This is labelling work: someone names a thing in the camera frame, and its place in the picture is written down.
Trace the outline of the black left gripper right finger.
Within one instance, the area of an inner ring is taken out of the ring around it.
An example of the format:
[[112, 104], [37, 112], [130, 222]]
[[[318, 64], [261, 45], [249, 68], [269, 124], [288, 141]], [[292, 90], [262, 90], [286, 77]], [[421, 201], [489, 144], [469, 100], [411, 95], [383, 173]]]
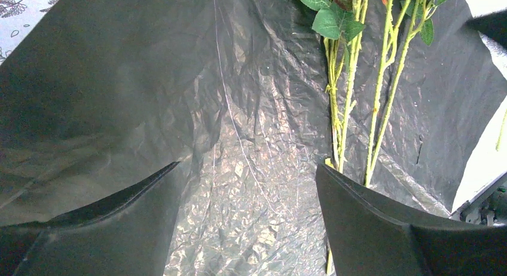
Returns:
[[316, 186], [338, 275], [505, 275], [506, 227], [435, 216], [321, 164]]

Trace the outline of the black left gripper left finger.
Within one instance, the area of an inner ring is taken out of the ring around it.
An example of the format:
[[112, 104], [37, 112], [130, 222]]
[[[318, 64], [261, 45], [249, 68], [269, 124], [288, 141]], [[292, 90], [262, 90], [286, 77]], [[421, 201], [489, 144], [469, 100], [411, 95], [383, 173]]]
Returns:
[[2, 275], [163, 275], [185, 182], [173, 162], [106, 198], [1, 228]]

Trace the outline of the black wrapping paper sheet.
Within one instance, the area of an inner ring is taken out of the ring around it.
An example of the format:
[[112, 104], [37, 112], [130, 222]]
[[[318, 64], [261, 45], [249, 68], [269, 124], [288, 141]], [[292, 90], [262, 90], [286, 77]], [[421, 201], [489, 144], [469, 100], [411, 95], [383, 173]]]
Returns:
[[1, 62], [1, 228], [177, 162], [163, 275], [324, 275], [313, 16], [298, 0], [59, 0]]

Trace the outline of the green leafy fake sprig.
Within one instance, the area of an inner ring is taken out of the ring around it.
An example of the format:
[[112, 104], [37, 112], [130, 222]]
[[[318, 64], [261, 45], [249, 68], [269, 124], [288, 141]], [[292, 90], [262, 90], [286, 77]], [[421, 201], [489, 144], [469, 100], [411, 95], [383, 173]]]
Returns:
[[299, 0], [316, 15], [311, 29], [321, 36], [327, 65], [327, 85], [332, 133], [332, 157], [326, 164], [340, 173], [346, 162], [346, 134], [350, 113], [356, 102], [347, 96], [344, 105], [338, 103], [338, 83], [341, 74], [355, 62], [365, 29], [363, 20], [367, 0]]

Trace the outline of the pink fake rose stem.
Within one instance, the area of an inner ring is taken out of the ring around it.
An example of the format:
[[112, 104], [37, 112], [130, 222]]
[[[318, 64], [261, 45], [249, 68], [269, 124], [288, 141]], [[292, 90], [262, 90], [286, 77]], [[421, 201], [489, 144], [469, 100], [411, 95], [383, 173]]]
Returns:
[[432, 17], [447, 1], [399, 0], [401, 7], [396, 15], [395, 0], [381, 0], [386, 15], [368, 136], [364, 177], [364, 186], [367, 188], [371, 186], [410, 45], [416, 37], [424, 45], [432, 45], [435, 40]]

